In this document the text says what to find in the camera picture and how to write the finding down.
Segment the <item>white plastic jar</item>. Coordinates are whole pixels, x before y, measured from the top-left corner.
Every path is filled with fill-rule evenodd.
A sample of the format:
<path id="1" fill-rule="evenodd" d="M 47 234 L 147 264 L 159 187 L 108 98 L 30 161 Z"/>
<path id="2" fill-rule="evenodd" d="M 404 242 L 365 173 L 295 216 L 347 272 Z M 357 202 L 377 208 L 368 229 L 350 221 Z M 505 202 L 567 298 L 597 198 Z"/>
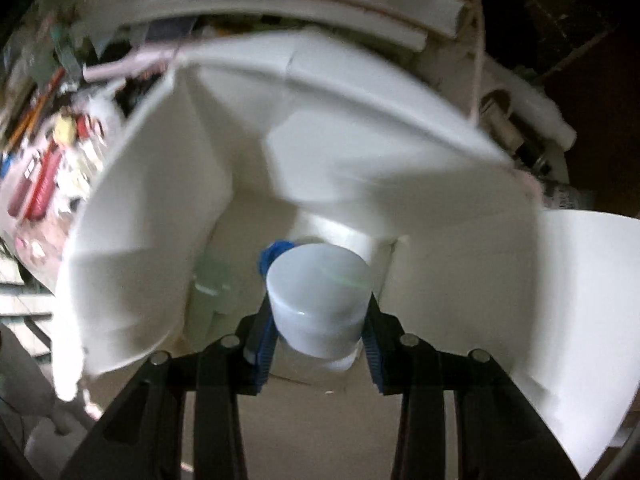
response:
<path id="1" fill-rule="evenodd" d="M 373 292 L 363 258 L 332 244 L 299 245 L 271 263 L 266 289 L 280 339 L 296 356 L 320 370 L 352 367 Z"/>

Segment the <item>blue capped item in bag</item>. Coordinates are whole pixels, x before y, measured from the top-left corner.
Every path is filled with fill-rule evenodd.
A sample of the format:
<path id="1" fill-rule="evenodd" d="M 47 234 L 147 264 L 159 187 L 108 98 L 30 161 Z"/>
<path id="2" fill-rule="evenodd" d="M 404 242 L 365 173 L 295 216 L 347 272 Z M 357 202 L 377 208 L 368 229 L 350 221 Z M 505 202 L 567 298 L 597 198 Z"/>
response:
<path id="1" fill-rule="evenodd" d="M 275 240 L 262 250 L 258 259 L 258 272 L 262 278 L 266 278 L 270 266 L 285 252 L 296 247 L 292 240 Z"/>

